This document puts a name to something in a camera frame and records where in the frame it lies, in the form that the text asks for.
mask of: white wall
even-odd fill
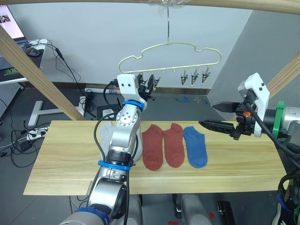
[[[62,51],[81,82],[108,83],[120,72],[118,63],[139,55],[151,45],[166,42],[167,17],[162,6],[132,3],[43,3],[9,7],[27,39],[47,38]],[[203,88],[211,88],[242,32],[251,10],[182,6],[170,8],[170,40],[191,42],[198,48],[211,47],[223,54],[212,67]],[[124,69],[172,67],[217,61],[216,53],[195,53],[188,46],[168,46],[149,52],[145,59],[129,61]],[[53,81],[70,81],[53,70],[45,73]],[[191,87],[190,74],[185,87]],[[161,76],[159,86],[181,87],[181,71]],[[199,78],[194,87],[201,87]]]

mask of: monitor screen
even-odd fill
[[[0,5],[0,25],[15,41],[25,39],[7,5]]]

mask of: hanger hook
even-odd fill
[[[167,43],[170,41],[170,17],[169,17],[169,5],[167,4],[167,14],[168,14],[168,38]]]

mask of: black cable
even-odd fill
[[[30,130],[30,128],[26,127],[25,122],[26,122],[26,120],[23,120],[23,127],[24,127],[24,129],[25,130]]]
[[[71,209],[71,214],[73,214],[73,209],[72,209],[72,203],[71,203],[71,196],[69,195],[69,204],[70,204],[70,209]]]
[[[298,180],[298,179],[300,179],[300,176],[289,176],[289,175],[286,175],[280,179],[280,182],[278,184],[278,192],[280,193],[282,199],[284,199],[284,195],[286,192],[283,183],[286,182],[287,180]]]
[[[300,158],[300,154],[294,153],[291,150],[289,150],[286,146],[284,146],[268,129],[268,127],[263,123],[263,121],[259,118],[255,110],[252,108],[251,104],[249,102],[244,102],[244,105],[246,108],[251,112],[254,119],[258,123],[258,125],[262,128],[262,130],[266,133],[266,135],[274,142],[274,144],[281,148],[285,153],[287,153],[290,156]]]
[[[0,98],[0,101],[5,105],[5,107],[7,108],[8,112],[9,112],[9,116],[10,116],[10,119],[11,119],[11,123],[10,123],[10,127],[14,130],[14,127],[13,127],[13,117],[11,116],[11,111],[10,109],[8,108],[8,105]]]
[[[104,90],[103,90],[103,97],[104,97],[104,100],[105,100],[105,102],[106,102],[106,104],[110,107],[110,109],[114,112],[114,109],[113,109],[113,107],[111,106],[111,104],[109,104],[109,102],[108,102],[108,100],[107,100],[107,98],[106,98],[106,90],[108,89],[108,87],[109,86],[111,86],[111,82],[108,84],[108,85],[106,85],[105,86],[105,88],[104,88]]]
[[[52,41],[51,40],[49,40],[49,39],[46,39],[47,41],[49,41],[51,44],[48,44],[48,43],[40,43],[40,40],[41,39],[39,39],[38,40],[38,42],[37,42],[37,44],[30,44],[30,47],[31,46],[37,46],[37,45],[45,45],[45,46],[47,46],[47,47],[49,47],[49,48],[51,48],[52,49],[52,51],[53,51],[53,54],[54,54],[54,56],[55,56],[55,68],[56,68],[56,64],[57,64],[57,61],[56,60],[59,60],[60,62],[61,62],[61,64],[64,66],[64,67],[67,67],[67,66],[65,66],[64,65],[64,63],[58,58],[58,55],[55,55],[55,53],[54,53],[54,50],[55,50],[55,46],[52,44]],[[65,73],[64,71],[62,71],[62,70],[60,70],[60,69],[58,69],[58,68],[56,68],[57,70],[59,70],[59,71],[61,71],[62,73],[64,73],[64,74],[66,74],[68,77],[70,77],[70,78],[72,78],[70,75],[68,75],[67,73]],[[71,68],[78,76],[79,76],[79,80],[78,80],[78,82],[81,80],[81,76],[73,69],[73,68]]]
[[[78,197],[78,195],[77,195],[76,198],[77,198],[78,201],[82,202],[82,201],[87,200],[89,197],[87,196],[85,199],[82,199],[82,200],[81,200],[81,199]]]
[[[99,121],[97,122],[97,124],[95,125],[95,128],[94,128],[94,140],[95,140],[96,145],[98,146],[98,148],[99,148],[99,150],[100,150],[100,152],[101,152],[101,154],[102,154],[102,161],[103,161],[103,162],[105,162],[105,153],[104,153],[104,151],[103,151],[101,145],[100,145],[99,142],[98,142],[98,139],[97,139],[97,129],[98,129],[98,126],[99,126],[100,122],[101,122],[103,119],[105,119],[106,117],[112,116],[112,115],[114,115],[114,114],[115,114],[115,113],[112,112],[112,113],[110,113],[110,114],[107,114],[107,115],[101,117],[101,118],[99,119]]]
[[[84,201],[84,202],[80,203],[78,208],[80,209],[81,205],[84,204],[84,203],[88,204],[88,201]]]
[[[79,83],[78,83],[79,80],[81,80],[81,76],[80,76],[73,68],[69,67],[69,65],[67,64],[66,60],[65,60],[64,57],[62,56],[62,53],[60,52],[59,48],[57,48],[56,46],[54,46],[54,45],[52,44],[52,41],[51,41],[51,40],[48,40],[51,44],[47,44],[47,43],[46,43],[46,44],[43,44],[43,43],[39,43],[39,41],[40,41],[40,40],[38,40],[37,44],[30,45],[30,46],[35,46],[35,45],[45,45],[45,46],[47,46],[47,47],[49,47],[49,48],[52,49],[53,55],[55,56],[55,69],[61,71],[62,73],[66,74],[68,77],[72,78],[73,81],[75,81],[75,83],[76,83],[76,85],[77,85],[79,91],[81,92],[82,95],[85,96],[85,99],[83,100],[84,103],[85,103],[85,107],[84,107],[84,108],[82,107],[82,109],[83,109],[86,113],[90,114],[92,117],[96,118],[96,115],[94,115],[94,114],[91,112],[91,111],[96,107],[95,104],[93,104],[93,102],[92,102],[92,99],[93,99],[94,95],[92,94],[92,97],[91,97],[91,95],[90,95],[89,93],[87,93],[87,94],[84,94],[84,93],[83,93],[83,91],[81,90],[81,88],[80,88],[80,86],[79,86]],[[68,68],[68,70],[71,72],[71,74],[72,74],[73,77],[69,76],[67,73],[65,73],[64,71],[62,71],[62,70],[60,70],[60,69],[57,68],[57,60],[59,60],[59,61],[61,62],[61,64],[62,64],[64,67],[67,67],[67,68]],[[79,80],[77,80],[77,79],[75,78],[75,75],[74,75],[74,73],[73,73],[72,70],[79,76]]]
[[[127,194],[126,194],[126,211],[124,216],[124,225],[127,225],[128,209],[129,209],[129,171],[126,171],[126,175],[127,175],[127,179],[126,179]]]
[[[18,136],[17,136],[17,134],[16,134],[16,130],[12,130],[11,131],[11,133],[10,133],[10,141],[11,141],[11,143],[12,143],[12,152],[14,152],[14,149],[16,149],[20,154],[22,153],[22,151],[21,150],[19,150],[16,146],[15,146],[15,144],[17,145],[18,144]],[[14,142],[14,140],[13,140],[13,133],[15,134],[15,137],[16,137],[16,141]]]
[[[130,161],[129,161],[129,165],[131,165],[132,162],[133,162],[133,159],[134,159],[134,157],[135,157],[135,155],[136,155],[138,146],[139,146],[139,140],[138,140],[137,134],[136,134],[136,135],[135,135],[135,150],[134,150],[134,152],[133,152],[133,154],[132,154],[132,156],[131,156],[131,159],[130,159]]]
[[[34,129],[36,129],[37,127],[40,127],[40,126],[42,126],[42,125],[46,125],[46,124],[50,124],[51,122],[47,122],[47,123],[41,123],[41,124],[38,124],[38,125],[35,125],[33,128],[31,128],[29,131],[31,131],[31,130],[34,130]]]
[[[139,140],[137,138],[137,134],[135,135],[135,151],[133,155],[131,156],[131,159],[129,161],[129,165],[131,166],[133,159],[136,155],[137,148],[139,146]],[[126,181],[126,186],[127,186],[127,197],[126,197],[126,211],[125,211],[125,216],[124,216],[124,225],[127,225],[127,219],[128,219],[128,210],[129,210],[129,171],[127,171],[127,181]]]
[[[20,166],[20,165],[17,165],[17,164],[15,163],[14,158],[13,158],[14,150],[12,149],[12,152],[11,152],[11,154],[10,154],[10,159],[11,159],[11,162],[14,164],[14,166],[16,166],[16,167],[18,167],[18,168],[25,168],[25,167],[28,167],[28,166],[34,164],[34,162],[36,161],[37,156],[38,156],[38,149],[36,148],[35,144],[32,144],[32,145],[33,145],[34,148],[36,149],[35,151],[33,151],[33,152],[36,153],[35,159],[34,159],[30,164],[24,165],[24,166]]]

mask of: green part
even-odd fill
[[[10,68],[6,71],[4,76],[12,75],[12,74],[15,74],[15,73],[18,73],[18,71],[15,68]]]
[[[283,112],[284,108],[285,108],[285,102],[279,101],[278,105],[276,107],[276,115],[275,115],[275,119],[274,119],[273,132],[272,132],[272,134],[276,138],[279,133],[280,122],[281,122],[282,112]]]

